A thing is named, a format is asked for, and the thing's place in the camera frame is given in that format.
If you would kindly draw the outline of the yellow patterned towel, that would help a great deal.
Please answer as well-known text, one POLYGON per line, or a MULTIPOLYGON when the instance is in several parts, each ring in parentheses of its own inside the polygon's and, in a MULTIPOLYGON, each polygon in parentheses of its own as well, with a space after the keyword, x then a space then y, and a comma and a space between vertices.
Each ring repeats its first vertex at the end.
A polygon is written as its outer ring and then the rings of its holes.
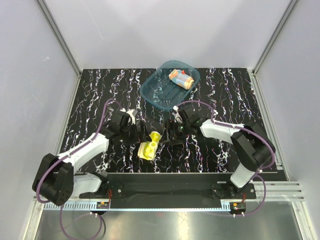
POLYGON ((149 136, 151 141, 142 142, 140 144, 137 156, 141 159, 152 161, 156 156, 161 134, 157 131, 152 131, 149 136))

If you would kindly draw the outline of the teal plastic basin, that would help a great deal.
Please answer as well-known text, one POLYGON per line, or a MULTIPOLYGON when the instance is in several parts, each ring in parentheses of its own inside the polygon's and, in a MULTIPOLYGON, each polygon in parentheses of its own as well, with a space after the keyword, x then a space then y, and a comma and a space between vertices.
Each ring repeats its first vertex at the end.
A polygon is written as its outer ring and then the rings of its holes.
POLYGON ((168 112, 184 101, 200 79, 199 71, 192 66, 178 60, 169 60, 147 78, 139 92, 141 97, 152 106, 168 112), (194 79, 191 89, 184 89, 169 79, 169 74, 174 69, 182 70, 194 79))

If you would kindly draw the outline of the orange polka dot towel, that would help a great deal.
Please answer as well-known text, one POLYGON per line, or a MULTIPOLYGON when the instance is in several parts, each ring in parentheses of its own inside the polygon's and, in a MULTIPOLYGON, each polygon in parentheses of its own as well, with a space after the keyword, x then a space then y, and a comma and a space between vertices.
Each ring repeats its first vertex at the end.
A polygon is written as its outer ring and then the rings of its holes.
POLYGON ((174 69, 169 75, 169 79, 176 85, 189 90, 194 84, 195 80, 187 75, 184 70, 174 69))

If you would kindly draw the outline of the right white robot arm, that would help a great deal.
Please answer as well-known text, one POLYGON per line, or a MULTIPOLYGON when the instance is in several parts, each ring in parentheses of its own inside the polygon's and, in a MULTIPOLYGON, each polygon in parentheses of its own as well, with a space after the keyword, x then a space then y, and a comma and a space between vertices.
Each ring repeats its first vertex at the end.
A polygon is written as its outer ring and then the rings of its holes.
POLYGON ((275 147, 255 122, 231 124, 198 116, 177 120, 166 120, 160 143, 180 144, 188 135, 207 139, 218 139, 233 145, 239 165, 227 185, 228 195, 239 198, 245 192, 245 185, 258 171, 275 162, 275 147))

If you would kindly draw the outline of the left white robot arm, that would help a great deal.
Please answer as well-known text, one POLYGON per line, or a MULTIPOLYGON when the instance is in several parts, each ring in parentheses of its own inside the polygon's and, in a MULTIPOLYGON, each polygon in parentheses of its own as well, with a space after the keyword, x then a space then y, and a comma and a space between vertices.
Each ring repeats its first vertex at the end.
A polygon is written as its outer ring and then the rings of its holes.
POLYGON ((62 206, 72 197, 93 194, 103 198, 108 193, 106 175, 77 171, 95 156, 117 144, 140 144, 150 141, 146 124, 135 120, 135 110, 117 111, 106 123, 100 123, 96 132, 70 150, 46 154, 39 165, 32 190, 40 203, 62 206))

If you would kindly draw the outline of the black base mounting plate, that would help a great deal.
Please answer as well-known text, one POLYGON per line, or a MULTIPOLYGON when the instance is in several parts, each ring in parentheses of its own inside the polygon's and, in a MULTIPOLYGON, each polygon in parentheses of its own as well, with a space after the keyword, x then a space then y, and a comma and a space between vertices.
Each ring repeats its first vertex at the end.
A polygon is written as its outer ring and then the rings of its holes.
POLYGON ((99 193, 82 193, 81 199, 103 200, 110 196, 111 209, 205 211, 221 207, 221 201, 257 198, 248 183, 236 189, 229 173, 109 173, 99 193))

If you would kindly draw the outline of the left connector board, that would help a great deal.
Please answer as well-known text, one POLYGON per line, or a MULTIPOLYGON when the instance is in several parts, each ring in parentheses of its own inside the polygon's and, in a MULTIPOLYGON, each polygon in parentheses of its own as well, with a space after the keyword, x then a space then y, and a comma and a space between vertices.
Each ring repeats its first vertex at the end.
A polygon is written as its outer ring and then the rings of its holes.
POLYGON ((109 209, 110 208, 110 200, 98 201, 96 203, 97 209, 109 209))

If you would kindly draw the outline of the connector board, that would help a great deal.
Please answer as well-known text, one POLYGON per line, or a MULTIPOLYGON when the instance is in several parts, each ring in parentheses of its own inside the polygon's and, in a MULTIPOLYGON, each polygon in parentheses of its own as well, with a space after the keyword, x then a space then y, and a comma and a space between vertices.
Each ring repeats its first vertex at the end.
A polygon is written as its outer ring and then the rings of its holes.
POLYGON ((231 210, 245 212, 247 205, 245 202, 233 202, 231 204, 231 210))
POLYGON ((110 200, 98 201, 96 203, 97 209, 109 209, 110 208, 110 200))

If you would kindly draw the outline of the right connector board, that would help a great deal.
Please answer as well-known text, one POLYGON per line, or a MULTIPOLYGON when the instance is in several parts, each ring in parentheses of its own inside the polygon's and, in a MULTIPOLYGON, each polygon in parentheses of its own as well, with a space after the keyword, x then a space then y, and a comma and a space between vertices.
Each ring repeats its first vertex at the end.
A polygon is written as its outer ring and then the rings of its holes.
POLYGON ((231 210, 245 212, 247 205, 245 202, 233 202, 231 204, 231 210))

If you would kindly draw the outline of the front aluminium rail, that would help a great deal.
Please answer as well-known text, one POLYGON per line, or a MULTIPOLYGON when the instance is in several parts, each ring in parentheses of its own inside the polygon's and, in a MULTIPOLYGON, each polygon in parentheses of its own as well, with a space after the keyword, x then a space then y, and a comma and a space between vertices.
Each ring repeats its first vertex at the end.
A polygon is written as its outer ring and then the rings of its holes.
POLYGON ((300 198, 302 193, 295 182, 264 182, 263 180, 247 183, 242 188, 231 182, 205 181, 124 181, 96 180, 49 186, 44 183, 40 189, 40 200, 61 206, 73 199, 125 199, 130 196, 196 196, 215 200, 245 199, 254 200, 271 194, 288 198, 300 198))

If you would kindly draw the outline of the left aluminium frame post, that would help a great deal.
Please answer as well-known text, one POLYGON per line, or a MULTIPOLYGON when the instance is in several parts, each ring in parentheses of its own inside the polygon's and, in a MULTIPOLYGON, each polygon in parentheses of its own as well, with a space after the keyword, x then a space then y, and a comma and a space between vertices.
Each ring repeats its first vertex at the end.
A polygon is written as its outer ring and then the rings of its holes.
POLYGON ((37 3, 41 13, 43 14, 46 22, 48 23, 54 37, 56 38, 60 48, 62 49, 66 59, 68 60, 71 68, 73 69, 74 73, 80 77, 82 70, 80 69, 79 65, 76 62, 76 59, 74 58, 70 48, 67 45, 67 42, 65 41, 58 24, 56 23, 53 14, 51 13, 47 3, 45 0, 35 0, 37 3))

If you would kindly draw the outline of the aluminium frame post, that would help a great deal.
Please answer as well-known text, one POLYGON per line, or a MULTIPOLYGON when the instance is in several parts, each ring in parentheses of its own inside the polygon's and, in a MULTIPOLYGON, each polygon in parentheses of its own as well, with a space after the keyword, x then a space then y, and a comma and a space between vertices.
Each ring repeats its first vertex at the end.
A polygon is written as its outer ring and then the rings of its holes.
POLYGON ((56 38, 60 48, 62 49, 66 59, 68 60, 71 68, 73 69, 74 73, 80 77, 82 70, 80 69, 79 65, 76 62, 76 59, 74 58, 70 48, 67 45, 67 42, 65 41, 58 24, 56 23, 53 14, 51 13, 47 3, 45 0, 35 0, 37 3, 41 13, 43 14, 46 22, 48 23, 54 37, 56 38))
POLYGON ((283 14, 281 15, 280 20, 278 21, 274 31, 271 34, 262 54, 260 55, 257 63, 255 64, 254 68, 252 69, 253 75, 257 75, 259 70, 261 69, 264 61, 266 60, 267 56, 269 55, 270 51, 272 50, 274 44, 276 43, 279 35, 281 34, 282 30, 284 29, 286 23, 288 22, 289 18, 291 17, 293 11, 295 10, 299 0, 290 0, 288 5, 286 6, 283 14))

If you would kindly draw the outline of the right aluminium frame post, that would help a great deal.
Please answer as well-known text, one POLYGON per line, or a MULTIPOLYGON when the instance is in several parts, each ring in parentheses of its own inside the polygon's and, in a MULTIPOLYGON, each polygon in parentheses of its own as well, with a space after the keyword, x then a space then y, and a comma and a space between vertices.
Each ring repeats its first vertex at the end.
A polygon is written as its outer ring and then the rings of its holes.
POLYGON ((281 34, 282 30, 284 29, 286 23, 288 22, 289 18, 291 17, 293 11, 295 10, 299 0, 290 0, 288 5, 286 6, 283 14, 281 15, 280 20, 278 21, 274 31, 271 34, 262 54, 260 55, 257 63, 255 64, 254 68, 252 69, 253 75, 257 75, 259 70, 261 69, 264 61, 266 60, 267 56, 269 55, 270 51, 272 50, 274 44, 276 43, 279 35, 281 34))

